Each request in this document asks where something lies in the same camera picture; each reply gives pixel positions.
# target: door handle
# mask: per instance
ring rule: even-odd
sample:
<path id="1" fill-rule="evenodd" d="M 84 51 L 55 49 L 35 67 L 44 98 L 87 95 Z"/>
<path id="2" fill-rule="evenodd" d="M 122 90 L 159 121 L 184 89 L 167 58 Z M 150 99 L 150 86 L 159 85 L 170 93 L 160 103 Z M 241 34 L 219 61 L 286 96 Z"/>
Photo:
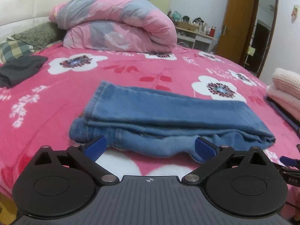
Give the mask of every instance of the door handle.
<path id="1" fill-rule="evenodd" d="M 224 25 L 223 26 L 223 36 L 225 36 L 225 34 L 226 34 L 226 29 L 227 29 L 227 25 Z"/>

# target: blue clip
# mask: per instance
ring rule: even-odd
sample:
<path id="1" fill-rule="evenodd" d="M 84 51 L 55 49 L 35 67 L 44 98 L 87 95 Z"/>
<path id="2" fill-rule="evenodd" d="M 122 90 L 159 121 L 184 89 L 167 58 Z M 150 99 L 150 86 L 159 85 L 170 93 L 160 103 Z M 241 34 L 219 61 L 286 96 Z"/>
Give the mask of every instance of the blue clip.
<path id="1" fill-rule="evenodd" d="M 198 137 L 195 140 L 195 151 L 204 161 L 207 161 L 208 159 L 218 155 L 220 148 L 205 138 Z"/>
<path id="2" fill-rule="evenodd" d="M 106 147 L 107 140 L 104 136 L 100 135 L 99 137 L 83 145 L 81 147 L 81 151 L 85 156 L 95 162 L 104 153 Z"/>

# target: black circular base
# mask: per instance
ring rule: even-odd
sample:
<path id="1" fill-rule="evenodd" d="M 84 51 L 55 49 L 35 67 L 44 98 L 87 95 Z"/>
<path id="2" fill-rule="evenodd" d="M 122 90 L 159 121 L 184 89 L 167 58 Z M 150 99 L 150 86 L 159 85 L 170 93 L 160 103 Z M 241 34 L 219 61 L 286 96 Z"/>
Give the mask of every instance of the black circular base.
<path id="1" fill-rule="evenodd" d="M 41 165 L 41 170 L 32 170 L 29 176 L 22 173 L 13 188 L 13 198 L 21 211 L 46 218 L 79 210 L 94 193 L 94 181 L 86 173 L 67 167 L 47 168 L 46 165 Z"/>
<path id="2" fill-rule="evenodd" d="M 288 189 L 278 173 L 263 172 L 260 165 L 254 165 L 212 175 L 207 180 L 206 192 L 216 206 L 231 214 L 261 217 L 280 211 Z"/>

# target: crosshair marking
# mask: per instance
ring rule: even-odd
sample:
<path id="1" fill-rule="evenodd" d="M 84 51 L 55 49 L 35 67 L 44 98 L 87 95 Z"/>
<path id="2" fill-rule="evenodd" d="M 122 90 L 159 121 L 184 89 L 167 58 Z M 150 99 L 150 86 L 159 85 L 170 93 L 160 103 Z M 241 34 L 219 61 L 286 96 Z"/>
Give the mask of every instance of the crosshair marking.
<path id="1" fill-rule="evenodd" d="M 152 183 L 155 180 L 153 178 L 147 178 L 147 179 L 145 179 L 145 181 L 147 181 L 148 183 Z"/>

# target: red leaf print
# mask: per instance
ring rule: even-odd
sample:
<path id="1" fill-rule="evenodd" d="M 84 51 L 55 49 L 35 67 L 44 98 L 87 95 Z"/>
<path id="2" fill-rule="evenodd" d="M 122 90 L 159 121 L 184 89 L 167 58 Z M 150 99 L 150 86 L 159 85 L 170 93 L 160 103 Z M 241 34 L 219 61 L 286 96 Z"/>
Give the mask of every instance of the red leaf print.
<path id="1" fill-rule="evenodd" d="M 162 86 L 162 85 L 155 86 L 155 89 L 160 90 L 160 91 L 167 91 L 167 92 L 171 91 L 168 87 L 165 87 L 165 86 Z"/>
<path id="2" fill-rule="evenodd" d="M 126 68 L 126 71 L 127 72 L 131 72 L 131 71 L 136 71 L 136 72 L 139 72 L 139 70 L 137 69 L 137 67 L 136 66 L 130 66 L 130 67 L 128 67 L 128 68 Z"/>
<path id="3" fill-rule="evenodd" d="M 12 189 L 14 185 L 13 173 L 14 171 L 12 167 L 5 167 L 0 170 L 1 179 L 4 181 L 4 183 L 9 189 Z"/>
<path id="4" fill-rule="evenodd" d="M 164 82 L 172 82 L 172 79 L 168 76 L 162 75 L 159 78 L 160 78 L 161 81 L 164 81 Z"/>
<path id="5" fill-rule="evenodd" d="M 125 68 L 126 68 L 126 66 L 115 68 L 114 72 L 115 73 L 122 73 Z"/>
<path id="6" fill-rule="evenodd" d="M 21 172 L 23 172 L 24 168 L 27 166 L 27 164 L 30 162 L 30 160 L 32 159 L 32 157 L 27 156 L 26 154 L 24 154 L 18 164 L 18 173 L 21 174 Z"/>
<path id="7" fill-rule="evenodd" d="M 154 77 L 142 77 L 139 79 L 139 81 L 141 82 L 153 82 L 154 81 Z"/>
<path id="8" fill-rule="evenodd" d="M 102 67 L 102 69 L 108 70 L 108 69 L 116 68 L 116 67 L 119 67 L 119 66 L 120 65 L 111 65 L 111 66 L 107 66 L 107 67 Z"/>

